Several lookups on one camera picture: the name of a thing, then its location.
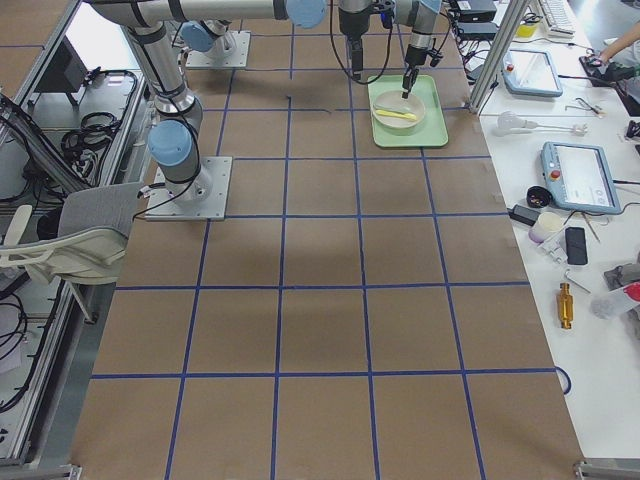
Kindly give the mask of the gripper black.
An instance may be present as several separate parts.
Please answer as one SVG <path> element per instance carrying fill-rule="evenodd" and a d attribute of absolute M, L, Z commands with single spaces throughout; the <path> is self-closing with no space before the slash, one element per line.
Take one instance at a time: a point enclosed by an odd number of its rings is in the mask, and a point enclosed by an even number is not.
<path fill-rule="evenodd" d="M 429 47 L 409 45 L 405 54 L 405 72 L 402 79 L 402 97 L 407 98 L 419 76 L 419 68 L 424 66 L 430 54 Z"/>
<path fill-rule="evenodd" d="M 351 77 L 353 80 L 362 80 L 364 53 L 362 41 L 363 35 L 364 33 L 362 31 L 352 31 L 345 33 L 348 44 L 349 58 L 351 61 Z"/>

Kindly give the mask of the person hand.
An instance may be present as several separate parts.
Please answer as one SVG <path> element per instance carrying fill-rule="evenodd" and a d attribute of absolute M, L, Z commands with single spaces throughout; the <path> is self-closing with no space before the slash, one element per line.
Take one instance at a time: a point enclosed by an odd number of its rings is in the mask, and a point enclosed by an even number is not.
<path fill-rule="evenodd" d="M 598 58 L 600 61 L 608 63 L 617 54 L 617 52 L 618 48 L 613 43 L 611 43 L 599 52 Z"/>

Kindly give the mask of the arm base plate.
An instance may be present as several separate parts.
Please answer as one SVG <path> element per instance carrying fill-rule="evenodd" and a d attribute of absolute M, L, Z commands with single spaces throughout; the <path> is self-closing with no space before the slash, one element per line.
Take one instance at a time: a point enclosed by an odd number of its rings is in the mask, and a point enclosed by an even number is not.
<path fill-rule="evenodd" d="M 222 221 L 226 217 L 233 159 L 227 156 L 204 156 L 201 170 L 192 184 L 169 182 L 149 193 L 148 221 Z"/>
<path fill-rule="evenodd" d="M 249 31 L 229 31 L 217 39 L 205 34 L 185 38 L 189 49 L 186 67 L 197 70 L 244 69 L 250 40 Z"/>

